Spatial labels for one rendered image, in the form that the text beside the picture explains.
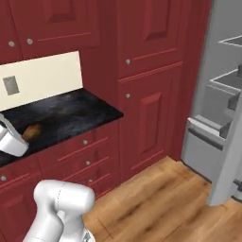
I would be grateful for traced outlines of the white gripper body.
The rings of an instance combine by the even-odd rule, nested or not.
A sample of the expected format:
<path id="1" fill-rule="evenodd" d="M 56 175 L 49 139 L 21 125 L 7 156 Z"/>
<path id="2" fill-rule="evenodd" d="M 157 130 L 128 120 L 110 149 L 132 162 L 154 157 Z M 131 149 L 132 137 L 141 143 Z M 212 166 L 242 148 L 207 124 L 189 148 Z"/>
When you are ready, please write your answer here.
<path id="1" fill-rule="evenodd" d="M 28 144 L 14 129 L 5 128 L 0 124 L 0 150 L 15 157 L 23 156 Z"/>

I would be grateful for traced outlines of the grey fridge door shelf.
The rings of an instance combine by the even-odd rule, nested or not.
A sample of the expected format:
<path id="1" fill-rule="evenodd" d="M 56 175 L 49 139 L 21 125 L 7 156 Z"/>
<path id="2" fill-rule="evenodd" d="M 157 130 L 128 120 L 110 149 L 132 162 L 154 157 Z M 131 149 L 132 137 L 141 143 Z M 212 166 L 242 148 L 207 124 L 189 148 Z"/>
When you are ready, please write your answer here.
<path id="1" fill-rule="evenodd" d="M 242 35 L 221 40 L 219 41 L 219 43 L 223 43 L 230 46 L 242 47 Z"/>
<path id="2" fill-rule="evenodd" d="M 223 91 L 237 94 L 242 90 L 242 77 L 239 77 L 237 75 L 237 70 L 234 69 L 228 73 L 210 79 L 209 84 Z"/>
<path id="3" fill-rule="evenodd" d="M 218 123 L 211 121 L 201 115 L 196 115 L 195 117 L 189 117 L 188 121 L 196 128 L 200 130 L 207 131 L 214 136 L 221 137 L 226 139 L 229 133 L 229 129 L 231 126 L 231 121 L 226 122 L 223 125 L 219 125 Z"/>

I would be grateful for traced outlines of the grey fridge door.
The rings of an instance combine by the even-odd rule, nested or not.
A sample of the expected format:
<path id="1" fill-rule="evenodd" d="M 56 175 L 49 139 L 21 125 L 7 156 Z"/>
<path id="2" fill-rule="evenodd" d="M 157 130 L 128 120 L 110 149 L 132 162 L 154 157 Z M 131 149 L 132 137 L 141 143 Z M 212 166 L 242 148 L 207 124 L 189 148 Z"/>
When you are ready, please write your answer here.
<path id="1" fill-rule="evenodd" d="M 242 65 L 237 68 L 242 77 Z M 233 111 L 233 119 L 226 139 L 216 138 L 223 145 L 214 172 L 214 180 L 207 204 L 217 206 L 230 197 L 242 201 L 242 90 L 228 100 L 228 111 Z"/>

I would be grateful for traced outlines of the grey fridge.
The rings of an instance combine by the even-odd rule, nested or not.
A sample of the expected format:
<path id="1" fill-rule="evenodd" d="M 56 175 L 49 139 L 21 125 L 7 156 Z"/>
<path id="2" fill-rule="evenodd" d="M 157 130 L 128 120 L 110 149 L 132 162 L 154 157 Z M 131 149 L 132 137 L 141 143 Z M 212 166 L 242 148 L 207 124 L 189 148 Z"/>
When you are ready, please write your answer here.
<path id="1" fill-rule="evenodd" d="M 219 125 L 233 119 L 233 111 L 228 111 L 227 108 L 228 100 L 236 94 L 210 85 L 209 80 L 242 65 L 242 47 L 219 43 L 221 40 L 240 35 L 242 35 L 242 0 L 212 0 L 192 111 L 188 118 L 201 115 Z M 217 136 L 194 127 L 188 118 L 185 135 L 188 128 L 192 127 L 216 140 Z"/>

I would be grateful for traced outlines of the orange brown food item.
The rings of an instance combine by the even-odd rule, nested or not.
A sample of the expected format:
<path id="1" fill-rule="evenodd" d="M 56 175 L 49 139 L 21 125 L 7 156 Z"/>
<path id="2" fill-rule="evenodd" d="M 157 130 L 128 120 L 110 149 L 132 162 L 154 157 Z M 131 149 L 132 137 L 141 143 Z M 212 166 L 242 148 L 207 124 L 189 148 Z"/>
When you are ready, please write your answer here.
<path id="1" fill-rule="evenodd" d="M 22 134 L 22 138 L 25 141 L 29 141 L 31 139 L 34 139 L 38 137 L 42 132 L 42 126 L 40 124 L 35 124 L 28 126 L 24 133 Z"/>

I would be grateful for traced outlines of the red drawer front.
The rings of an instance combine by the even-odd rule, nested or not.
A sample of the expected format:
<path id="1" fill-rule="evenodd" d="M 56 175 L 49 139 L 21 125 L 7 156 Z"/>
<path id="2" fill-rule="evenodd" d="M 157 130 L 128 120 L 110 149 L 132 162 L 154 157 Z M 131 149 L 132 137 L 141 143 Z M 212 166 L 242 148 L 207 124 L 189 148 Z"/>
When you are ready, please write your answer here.
<path id="1" fill-rule="evenodd" d="M 118 136 L 118 121 L 112 121 L 96 129 L 89 130 L 76 137 L 58 143 L 40 151 L 37 156 L 41 166 L 57 164 L 84 151 L 96 151 L 98 158 L 104 158 L 115 151 Z"/>
<path id="2" fill-rule="evenodd" d="M 0 176 L 5 175 L 6 181 L 0 180 L 0 189 L 22 179 L 37 175 L 40 172 L 38 158 L 34 155 L 17 160 L 0 168 Z"/>
<path id="3" fill-rule="evenodd" d="M 119 166 L 114 158 L 99 161 L 90 168 L 67 177 L 66 182 L 74 182 L 92 188 L 97 198 L 102 197 L 119 183 Z"/>
<path id="4" fill-rule="evenodd" d="M 114 158 L 118 163 L 118 140 L 116 138 L 115 151 L 112 151 L 110 155 L 104 158 L 98 158 L 96 151 L 84 151 L 77 155 L 73 155 L 57 164 L 51 164 L 47 166 L 41 166 L 43 176 L 47 179 L 65 180 L 67 177 L 75 174 L 76 172 L 90 168 L 93 164 Z"/>

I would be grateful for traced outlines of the red base cupboard door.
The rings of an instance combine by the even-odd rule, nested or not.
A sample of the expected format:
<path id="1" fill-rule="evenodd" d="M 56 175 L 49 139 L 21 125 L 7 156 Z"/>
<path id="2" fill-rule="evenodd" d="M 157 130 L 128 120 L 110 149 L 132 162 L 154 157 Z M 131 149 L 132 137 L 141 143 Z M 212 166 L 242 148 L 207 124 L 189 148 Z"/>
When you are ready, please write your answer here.
<path id="1" fill-rule="evenodd" d="M 34 219 L 34 185 L 19 182 L 0 188 L 0 231 L 7 242 L 22 242 Z"/>

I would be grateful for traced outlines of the red long tall-cupboard door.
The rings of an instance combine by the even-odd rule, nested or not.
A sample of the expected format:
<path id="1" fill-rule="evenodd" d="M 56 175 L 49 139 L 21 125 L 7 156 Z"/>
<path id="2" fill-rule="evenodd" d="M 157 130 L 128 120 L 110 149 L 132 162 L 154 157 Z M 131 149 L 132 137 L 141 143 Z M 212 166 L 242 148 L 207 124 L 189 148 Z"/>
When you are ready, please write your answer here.
<path id="1" fill-rule="evenodd" d="M 119 126 L 123 182 L 167 153 L 181 72 L 182 63 L 177 62 L 119 80 L 118 109 L 124 114 Z"/>

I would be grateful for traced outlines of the red short tall-cupboard door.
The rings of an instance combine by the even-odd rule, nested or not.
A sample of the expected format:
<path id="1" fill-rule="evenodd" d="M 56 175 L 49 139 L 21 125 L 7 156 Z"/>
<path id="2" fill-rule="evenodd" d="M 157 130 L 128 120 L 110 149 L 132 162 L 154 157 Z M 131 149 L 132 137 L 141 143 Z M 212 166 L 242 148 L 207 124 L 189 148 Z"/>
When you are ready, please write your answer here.
<path id="1" fill-rule="evenodd" d="M 119 77 L 180 61 L 190 9 L 191 0 L 117 0 Z"/>

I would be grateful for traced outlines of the grey freezer drawer front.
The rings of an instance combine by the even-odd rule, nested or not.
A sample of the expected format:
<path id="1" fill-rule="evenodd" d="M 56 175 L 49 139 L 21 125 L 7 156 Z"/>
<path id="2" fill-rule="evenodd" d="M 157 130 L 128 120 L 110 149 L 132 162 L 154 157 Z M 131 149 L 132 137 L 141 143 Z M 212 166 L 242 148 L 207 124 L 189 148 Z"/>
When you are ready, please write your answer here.
<path id="1" fill-rule="evenodd" d="M 206 180 L 212 182 L 222 149 L 222 144 L 195 128 L 189 127 L 183 142 L 181 160 Z"/>

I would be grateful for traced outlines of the grey wall socket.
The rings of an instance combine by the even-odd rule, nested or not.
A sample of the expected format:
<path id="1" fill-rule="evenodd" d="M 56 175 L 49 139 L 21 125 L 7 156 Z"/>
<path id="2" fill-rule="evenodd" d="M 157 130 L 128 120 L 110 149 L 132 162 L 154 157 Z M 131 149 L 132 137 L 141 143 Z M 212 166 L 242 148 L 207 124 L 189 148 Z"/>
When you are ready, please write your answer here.
<path id="1" fill-rule="evenodd" d="M 15 76 L 3 78 L 3 81 L 8 95 L 15 95 L 19 93 Z"/>

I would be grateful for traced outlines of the red narrow wall cupboard door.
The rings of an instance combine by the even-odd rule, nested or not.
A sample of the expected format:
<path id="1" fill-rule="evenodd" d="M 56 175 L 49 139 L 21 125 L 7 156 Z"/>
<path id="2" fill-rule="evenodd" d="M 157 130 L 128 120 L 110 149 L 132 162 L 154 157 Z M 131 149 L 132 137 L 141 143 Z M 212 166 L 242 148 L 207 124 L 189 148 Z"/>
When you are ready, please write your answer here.
<path id="1" fill-rule="evenodd" d="M 0 0 L 0 64 L 21 61 L 23 59 L 15 26 L 11 17 L 9 2 Z"/>

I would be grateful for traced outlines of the red wide wall cupboard door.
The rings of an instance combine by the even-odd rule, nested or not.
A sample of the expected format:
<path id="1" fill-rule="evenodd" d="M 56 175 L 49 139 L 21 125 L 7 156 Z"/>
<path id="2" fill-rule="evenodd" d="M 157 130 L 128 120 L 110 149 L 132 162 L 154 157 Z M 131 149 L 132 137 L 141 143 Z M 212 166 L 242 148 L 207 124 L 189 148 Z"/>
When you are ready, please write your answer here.
<path id="1" fill-rule="evenodd" d="M 25 60 L 98 45 L 97 0 L 9 0 L 9 6 Z"/>

